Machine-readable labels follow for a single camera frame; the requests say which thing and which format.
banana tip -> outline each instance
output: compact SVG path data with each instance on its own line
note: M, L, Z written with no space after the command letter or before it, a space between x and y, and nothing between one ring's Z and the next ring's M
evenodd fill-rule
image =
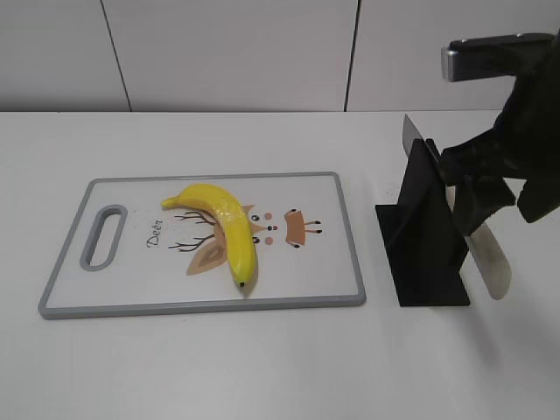
M161 207L163 208L174 208L177 206L177 197L170 197L169 199L164 199L161 202Z

knife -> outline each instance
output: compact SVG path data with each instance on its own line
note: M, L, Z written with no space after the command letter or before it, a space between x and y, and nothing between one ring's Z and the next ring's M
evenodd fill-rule
M410 155L412 144L417 138L424 140L420 131L409 116L405 114L402 123L402 147L407 157ZM436 158L435 153L437 151L435 149L430 151L432 156ZM453 210L455 204L454 186L445 188L445 197L449 208ZM479 268L488 293L496 300L502 299L508 293L512 273L509 261L490 227L486 223L482 223L470 236L465 237L465 242Z

banana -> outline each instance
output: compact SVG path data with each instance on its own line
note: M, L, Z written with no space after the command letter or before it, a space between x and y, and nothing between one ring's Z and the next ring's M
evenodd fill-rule
M210 213L226 237L227 260L239 287L252 279L256 267L256 251L249 219L239 201L216 185L192 184L183 192L161 202L163 209L191 207Z

black knife stand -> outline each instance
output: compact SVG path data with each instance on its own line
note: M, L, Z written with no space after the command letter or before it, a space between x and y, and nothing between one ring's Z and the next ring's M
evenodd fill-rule
M375 206L401 306L467 306L467 246L424 140L414 141L395 205Z

white cutting board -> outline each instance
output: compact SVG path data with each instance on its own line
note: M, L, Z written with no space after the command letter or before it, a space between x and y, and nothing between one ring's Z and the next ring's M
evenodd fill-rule
M210 217L187 213L192 209L160 207L161 200L199 182L222 186L244 206L252 206L248 216L258 241L258 277L249 294L235 285L227 251L216 239L214 230L219 227L210 224ZM115 257L103 269L83 269L81 254L95 216L111 205L128 212ZM302 216L311 224L302 224ZM104 239L107 243L100 239L99 249L109 248L112 234ZM73 318L358 305L364 299L334 173L112 178L92 181L88 187L39 310L46 318ZM247 306L250 301L260 304Z

